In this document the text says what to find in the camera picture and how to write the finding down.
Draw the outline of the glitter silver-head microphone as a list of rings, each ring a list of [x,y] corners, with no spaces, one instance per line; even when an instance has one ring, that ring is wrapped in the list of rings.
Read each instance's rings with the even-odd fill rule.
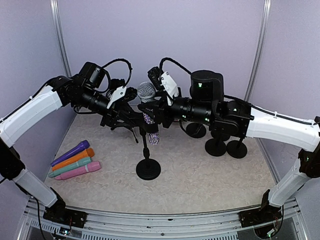
[[[137,96],[142,104],[150,103],[155,100],[156,89],[151,82],[142,82],[137,88]],[[156,122],[146,113],[143,113],[144,121],[147,125],[146,132],[148,141],[151,145],[160,142],[159,128]]]

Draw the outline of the tall black stand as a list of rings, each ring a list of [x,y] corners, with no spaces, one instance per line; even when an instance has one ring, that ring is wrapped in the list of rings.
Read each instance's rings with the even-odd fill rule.
[[[195,122],[188,124],[185,130],[188,136],[195,139],[203,138],[207,133],[207,130],[203,124]]]

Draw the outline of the purple microphone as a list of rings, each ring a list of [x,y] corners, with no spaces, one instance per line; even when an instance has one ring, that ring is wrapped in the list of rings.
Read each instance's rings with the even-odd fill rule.
[[[66,153],[61,155],[60,157],[53,160],[53,162],[51,162],[50,166],[54,167],[55,165],[57,165],[65,160],[79,154],[80,152],[88,149],[89,146],[90,146],[90,144],[87,140],[81,141],[77,146],[73,147],[72,149],[70,149],[69,151],[67,151]]]

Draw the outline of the orange microphone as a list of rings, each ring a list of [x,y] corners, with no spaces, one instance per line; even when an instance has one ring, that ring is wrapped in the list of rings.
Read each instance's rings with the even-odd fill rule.
[[[73,164],[75,162],[77,162],[78,160],[81,160],[83,158],[86,158],[86,157],[93,157],[95,155],[95,152],[92,148],[88,148],[88,149],[85,149],[83,150],[82,152],[58,163],[57,165],[53,166],[52,167],[52,171],[55,171],[55,170],[58,170],[62,167],[65,167],[67,165],[70,165],[70,164]]]

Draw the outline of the black stand with phone clamp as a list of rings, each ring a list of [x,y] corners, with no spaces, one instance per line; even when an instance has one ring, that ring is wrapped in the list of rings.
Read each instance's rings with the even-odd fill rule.
[[[150,158],[150,150],[147,144],[147,130],[149,130],[148,123],[146,122],[145,114],[141,113],[143,123],[139,126],[139,134],[143,142],[143,159],[136,165],[137,176],[145,181],[155,180],[161,173],[161,166],[155,160]]]

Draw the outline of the pink microphone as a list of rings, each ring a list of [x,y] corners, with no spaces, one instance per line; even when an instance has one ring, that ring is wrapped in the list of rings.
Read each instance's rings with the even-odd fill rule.
[[[74,177],[77,177],[80,175],[95,172],[100,169],[101,169],[101,163],[99,161],[93,161],[93,162],[90,162],[84,166],[81,166],[81,167],[75,168],[73,170],[64,172],[64,173],[56,176],[54,179],[58,180],[58,181],[67,180],[67,179],[74,178]]]

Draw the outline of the teal microphone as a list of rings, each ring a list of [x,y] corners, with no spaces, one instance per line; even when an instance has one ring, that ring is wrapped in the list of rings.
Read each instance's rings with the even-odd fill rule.
[[[59,176],[60,174],[62,173],[65,173],[65,172],[68,172],[68,171],[71,171],[71,170],[74,170],[76,168],[79,168],[79,167],[82,167],[88,163],[90,163],[92,161],[92,159],[90,157],[84,157],[74,163],[71,163],[71,164],[68,164],[64,167],[61,167],[59,169],[56,169],[52,172],[50,172],[48,174],[48,177],[49,178],[53,178],[53,177],[56,177],[56,176]]]

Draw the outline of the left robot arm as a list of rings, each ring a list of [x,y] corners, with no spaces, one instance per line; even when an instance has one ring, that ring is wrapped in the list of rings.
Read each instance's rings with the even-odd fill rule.
[[[83,227],[83,211],[66,207],[56,190],[47,186],[22,161],[16,143],[42,120],[66,107],[85,108],[102,117],[101,125],[131,130],[142,123],[142,115],[129,106],[137,89],[127,80],[112,79],[104,66],[86,62],[74,76],[47,80],[36,93],[0,120],[0,174],[26,195],[44,206],[43,217],[54,223]]]

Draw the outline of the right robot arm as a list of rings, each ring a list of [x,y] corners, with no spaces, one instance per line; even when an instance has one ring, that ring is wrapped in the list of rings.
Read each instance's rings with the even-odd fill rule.
[[[214,138],[206,145],[213,156],[229,154],[243,158],[245,138],[268,139],[300,148],[290,171],[262,197],[261,206],[241,211],[242,227],[271,222],[284,215],[285,201],[306,182],[320,176],[320,119],[299,119],[257,107],[224,94],[220,73],[197,70],[190,73],[190,96],[182,97],[177,83],[158,67],[148,72],[149,81],[138,86],[139,109],[151,124],[168,128],[173,121],[206,125]]]

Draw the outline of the black microphone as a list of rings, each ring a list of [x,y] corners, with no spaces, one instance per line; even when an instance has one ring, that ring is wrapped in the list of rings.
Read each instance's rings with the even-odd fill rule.
[[[125,83],[126,83],[126,81],[124,79],[112,78],[109,81],[108,86],[110,89],[117,89],[118,87],[124,86]]]

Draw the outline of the aluminium front rail frame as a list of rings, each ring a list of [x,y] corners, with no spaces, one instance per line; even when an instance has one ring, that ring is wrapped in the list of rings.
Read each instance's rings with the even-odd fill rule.
[[[237,240],[259,239],[254,229],[270,224],[242,227],[239,212],[257,208],[257,205],[224,211],[187,214],[119,213],[67,206],[86,212],[83,228],[71,227],[70,233],[60,235],[66,240]],[[61,228],[68,226],[41,219],[43,232],[50,239]],[[27,240],[31,230],[39,230],[37,204],[30,199],[26,205],[14,240]],[[295,199],[284,205],[280,231],[272,240],[310,240],[305,221]]]

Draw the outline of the left aluminium corner post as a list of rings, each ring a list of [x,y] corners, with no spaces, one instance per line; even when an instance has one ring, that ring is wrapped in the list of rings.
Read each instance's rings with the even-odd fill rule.
[[[70,67],[70,63],[67,55],[64,36],[63,36],[63,28],[62,28],[62,23],[60,18],[58,1],[50,0],[50,8],[51,8],[51,14],[52,14],[52,19],[54,23],[58,49],[59,49],[60,57],[62,60],[64,73],[66,74],[67,77],[70,78],[72,76],[72,72],[71,72],[71,67]]]

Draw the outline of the aluminium corner post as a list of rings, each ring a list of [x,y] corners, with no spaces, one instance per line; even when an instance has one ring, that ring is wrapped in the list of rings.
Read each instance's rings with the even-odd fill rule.
[[[71,72],[71,67],[70,67],[70,63],[67,55],[64,36],[63,36],[63,28],[62,28],[62,23],[60,18],[58,1],[50,0],[50,8],[51,8],[51,14],[52,14],[52,19],[54,23],[58,49],[59,49],[60,57],[62,60],[64,73],[66,74],[67,77],[70,78],[72,76],[72,72]]]
[[[244,100],[246,102],[248,102],[253,95],[254,86],[256,83],[257,74],[258,74],[261,58],[263,55],[263,48],[264,48],[265,38],[267,35],[271,6],[272,6],[271,0],[265,0],[263,2],[263,10],[262,10],[262,17],[261,17],[261,22],[260,22],[260,27],[258,32],[257,46],[255,50],[252,68],[250,71],[249,81],[248,81],[247,88],[244,95]]]

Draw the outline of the right aluminium corner post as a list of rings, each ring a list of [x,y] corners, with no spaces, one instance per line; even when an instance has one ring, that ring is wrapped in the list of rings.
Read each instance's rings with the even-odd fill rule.
[[[261,22],[260,22],[260,27],[258,32],[257,46],[255,50],[252,68],[250,71],[249,81],[248,81],[247,88],[244,95],[244,100],[246,102],[248,102],[253,95],[254,86],[256,83],[257,74],[258,74],[261,58],[263,55],[263,48],[264,48],[265,38],[267,35],[271,6],[272,6],[271,0],[265,0],[263,2],[263,10],[262,10],[262,17],[261,17]]]

